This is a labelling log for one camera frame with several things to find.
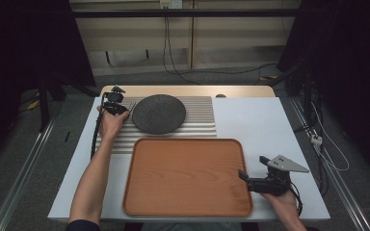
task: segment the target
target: striped placemat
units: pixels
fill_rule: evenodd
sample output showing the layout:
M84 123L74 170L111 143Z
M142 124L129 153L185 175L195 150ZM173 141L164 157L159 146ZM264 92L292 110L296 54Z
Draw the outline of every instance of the striped placemat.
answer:
M125 120L119 136L114 142L112 154L132 154L135 142L144 137L192 137L216 138L215 117L211 97L177 97L185 106L186 117L184 123L172 133L165 135L150 135L140 131L132 120L132 115ZM139 103L142 97L126 97L121 105L129 108ZM96 148L101 142L97 136Z

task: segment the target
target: gray carpet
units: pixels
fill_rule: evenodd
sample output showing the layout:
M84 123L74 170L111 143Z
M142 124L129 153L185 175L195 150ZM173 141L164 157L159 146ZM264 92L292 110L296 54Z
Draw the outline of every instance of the gray carpet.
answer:
M244 71L251 68L225 68L220 71ZM183 74L184 78L204 85L264 85L266 81L258 82L258 71L240 74L198 73ZM278 75L273 66L261 70L260 76ZM190 85L177 75L166 72L133 74L121 76L96 77L97 88L100 90L107 85ZM47 218L51 204L57 194L59 185L66 173L68 163L74 152L83 126L86 123L93 99L78 90L65 87L68 95L65 102L50 101L50 112L55 114L60 109L55 126L40 154L36 167L30 177L13 215L8 223L7 230L64 230L64 223ZM25 92L27 98L31 92ZM301 126L293 110L290 99L285 95L283 84L275 87L275 93L280 98L292 128ZM368 166L357 146L347 140L343 131L326 106L323 107L324 125L332 139L339 145L350 161L350 170L341 175L353 193L355 199L364 211L370 222L370 166ZM4 145L0 149L0 205L7 195L13 181L20 172L37 136L40 128L40 110L21 112L10 132L5 137ZM318 165L315 153L308 142L305 132L296 133L296 137L303 153L310 165L316 181L318 179ZM326 148L338 166L343 165L342 158L334 147L326 142ZM334 186L324 196L331 219L308 223L321 230L356 230L348 215L341 198ZM259 224L260 230L281 230L277 222L263 222ZM122 230L121 222L102 222L102 230Z

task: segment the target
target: black round plate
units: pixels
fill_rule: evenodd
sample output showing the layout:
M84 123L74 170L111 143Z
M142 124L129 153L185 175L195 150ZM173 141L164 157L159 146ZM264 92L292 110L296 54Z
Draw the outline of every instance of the black round plate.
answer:
M152 135L173 132L185 120L184 104L166 94L155 94L141 100L134 108L133 121L138 129Z

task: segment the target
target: brown tray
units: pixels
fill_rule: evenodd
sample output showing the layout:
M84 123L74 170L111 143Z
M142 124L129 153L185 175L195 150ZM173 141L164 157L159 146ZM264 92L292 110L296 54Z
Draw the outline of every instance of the brown tray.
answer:
M140 139L134 146L123 209L134 216L246 217L251 193L240 142Z

